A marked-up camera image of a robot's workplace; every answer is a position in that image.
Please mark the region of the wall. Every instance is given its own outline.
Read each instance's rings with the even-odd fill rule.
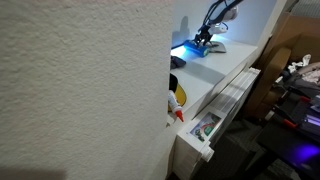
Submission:
[[[216,0],[174,0],[172,47],[181,45],[187,39],[194,39],[210,5]]]
[[[237,18],[228,22],[229,30],[222,36],[257,45],[276,2],[277,0],[244,0],[239,4]]]
[[[0,12],[0,179],[164,179],[171,1]]]

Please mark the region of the shelf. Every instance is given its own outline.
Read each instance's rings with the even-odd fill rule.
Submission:
[[[232,74],[239,65],[242,64],[244,67],[257,49],[256,46],[231,41],[222,37],[216,37],[215,41],[222,42],[227,49],[227,53],[210,53],[208,56],[200,58],[194,53],[186,51],[183,46],[171,51],[171,55],[178,56],[187,62],[183,68],[171,70],[171,73],[178,78],[179,84],[187,95],[187,102],[182,110],[183,114],[187,115],[184,116],[187,122],[193,118],[193,115],[198,113],[196,111],[199,109],[192,107],[200,107],[201,104],[207,104],[212,101],[213,97],[210,96],[209,92],[213,91],[225,77]],[[168,115],[167,121],[169,124],[174,122],[175,118],[173,117]]]

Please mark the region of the black cable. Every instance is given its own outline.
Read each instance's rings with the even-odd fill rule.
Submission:
[[[229,4],[225,9],[222,10],[222,12],[218,15],[218,17],[216,17],[213,20],[210,20],[210,24],[216,24],[219,23],[223,20],[224,15],[233,7],[235,7],[236,5],[238,5],[240,2],[242,2],[243,0],[235,0],[233,1],[231,4]]]
[[[220,3],[222,3],[222,1],[225,1],[225,0],[218,0],[217,2],[213,3],[213,4],[210,6],[210,8],[209,8],[209,10],[208,10],[208,12],[207,12],[204,20],[203,20],[203,23],[202,23],[203,25],[206,24],[206,22],[208,21],[208,19],[210,18],[210,16],[211,16],[212,13],[214,12],[214,10],[216,10],[216,8],[219,6]]]
[[[226,23],[224,22],[221,22],[221,23],[226,26],[227,30],[229,29],[229,26]]]

